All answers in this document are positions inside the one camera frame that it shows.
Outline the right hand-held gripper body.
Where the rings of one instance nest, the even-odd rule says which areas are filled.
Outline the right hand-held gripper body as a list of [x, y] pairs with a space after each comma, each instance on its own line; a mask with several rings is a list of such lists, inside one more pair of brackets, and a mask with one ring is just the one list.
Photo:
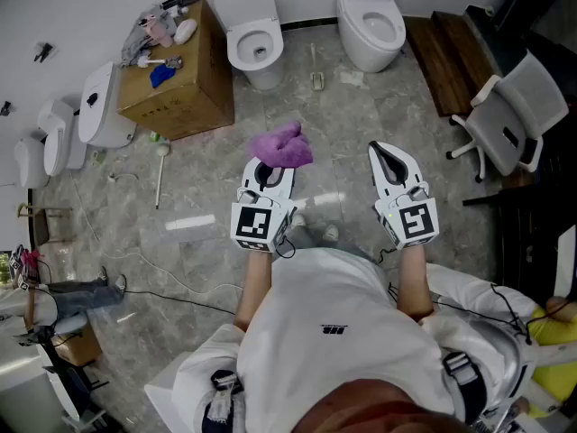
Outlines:
[[435, 199], [426, 182], [396, 197], [378, 199], [375, 209], [396, 250], [430, 243], [440, 233]]

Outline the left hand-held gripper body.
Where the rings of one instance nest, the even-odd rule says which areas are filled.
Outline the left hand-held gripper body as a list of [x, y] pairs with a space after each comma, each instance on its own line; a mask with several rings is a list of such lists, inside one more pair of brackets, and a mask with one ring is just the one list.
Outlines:
[[231, 206], [231, 239], [244, 250], [275, 253], [296, 211], [291, 199], [238, 188]]

